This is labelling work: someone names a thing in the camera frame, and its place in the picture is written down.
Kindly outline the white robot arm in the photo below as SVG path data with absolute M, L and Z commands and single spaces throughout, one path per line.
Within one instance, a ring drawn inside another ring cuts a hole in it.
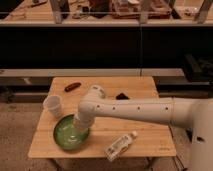
M 188 171 L 213 171 L 213 98 L 145 98 L 111 100 L 104 89 L 92 85 L 78 104 L 74 125 L 92 126 L 96 117 L 113 117 L 172 125 L 191 130 Z

